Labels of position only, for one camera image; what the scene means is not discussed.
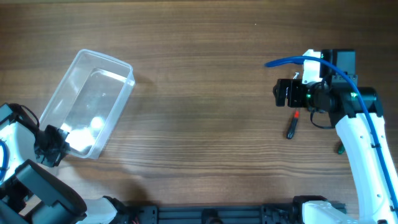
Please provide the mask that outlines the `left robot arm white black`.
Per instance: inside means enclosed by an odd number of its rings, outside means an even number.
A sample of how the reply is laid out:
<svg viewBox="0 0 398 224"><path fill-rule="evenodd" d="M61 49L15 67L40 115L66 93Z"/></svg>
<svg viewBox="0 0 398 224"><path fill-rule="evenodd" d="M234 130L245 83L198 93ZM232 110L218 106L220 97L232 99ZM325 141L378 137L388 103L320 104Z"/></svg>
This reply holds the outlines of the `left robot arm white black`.
<svg viewBox="0 0 398 224"><path fill-rule="evenodd" d="M68 132L24 105L1 105L1 223L127 223L114 198L84 200L46 170L67 155Z"/></svg>

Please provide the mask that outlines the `clear plastic container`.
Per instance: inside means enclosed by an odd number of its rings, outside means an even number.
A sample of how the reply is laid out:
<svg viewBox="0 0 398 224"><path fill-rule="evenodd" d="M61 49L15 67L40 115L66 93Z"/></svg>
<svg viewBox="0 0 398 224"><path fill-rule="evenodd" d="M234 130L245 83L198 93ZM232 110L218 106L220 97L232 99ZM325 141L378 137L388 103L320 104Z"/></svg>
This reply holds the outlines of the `clear plastic container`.
<svg viewBox="0 0 398 224"><path fill-rule="evenodd" d="M71 155L97 159L135 84L130 64L82 49L44 109L40 128L52 125L68 132Z"/></svg>

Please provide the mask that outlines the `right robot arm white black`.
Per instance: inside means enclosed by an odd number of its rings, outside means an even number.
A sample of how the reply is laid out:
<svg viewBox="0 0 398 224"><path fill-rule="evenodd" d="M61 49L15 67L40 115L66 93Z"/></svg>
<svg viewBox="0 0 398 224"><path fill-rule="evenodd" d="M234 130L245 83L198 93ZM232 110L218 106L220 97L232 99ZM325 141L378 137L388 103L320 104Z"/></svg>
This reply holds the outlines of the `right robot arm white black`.
<svg viewBox="0 0 398 224"><path fill-rule="evenodd" d="M397 223L397 172L376 91L351 80L279 79L273 94L277 106L329 115L329 127L340 138L351 167L359 203L357 223Z"/></svg>

